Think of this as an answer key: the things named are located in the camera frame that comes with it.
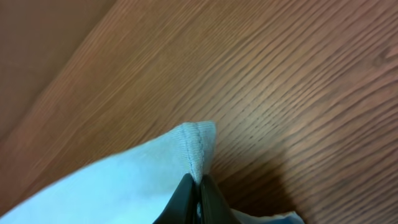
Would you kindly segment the light blue t-shirt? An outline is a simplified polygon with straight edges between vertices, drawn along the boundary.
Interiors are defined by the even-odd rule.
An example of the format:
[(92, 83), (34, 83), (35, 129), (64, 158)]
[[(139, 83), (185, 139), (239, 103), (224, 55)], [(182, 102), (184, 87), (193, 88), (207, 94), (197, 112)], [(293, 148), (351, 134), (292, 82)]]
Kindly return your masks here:
[[(183, 123), (140, 146), (88, 165), (37, 192), (1, 217), (2, 223), (154, 223), (182, 177), (191, 174), (201, 222), (200, 184), (216, 142), (212, 121)], [(301, 223), (295, 212), (240, 223)]]

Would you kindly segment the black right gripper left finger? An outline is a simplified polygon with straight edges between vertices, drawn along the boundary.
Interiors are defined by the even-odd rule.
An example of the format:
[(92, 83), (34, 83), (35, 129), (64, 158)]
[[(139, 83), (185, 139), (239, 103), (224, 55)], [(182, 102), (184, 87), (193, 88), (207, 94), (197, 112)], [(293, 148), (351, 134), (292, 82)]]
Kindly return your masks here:
[(154, 224), (194, 224), (196, 222), (196, 184), (191, 174), (185, 174)]

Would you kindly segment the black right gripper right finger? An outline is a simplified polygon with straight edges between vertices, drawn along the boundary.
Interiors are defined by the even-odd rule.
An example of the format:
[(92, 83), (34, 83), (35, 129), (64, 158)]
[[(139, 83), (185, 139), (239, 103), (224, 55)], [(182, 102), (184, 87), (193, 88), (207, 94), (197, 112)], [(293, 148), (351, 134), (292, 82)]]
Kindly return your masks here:
[(240, 224), (210, 175), (203, 176), (200, 194), (203, 224)]

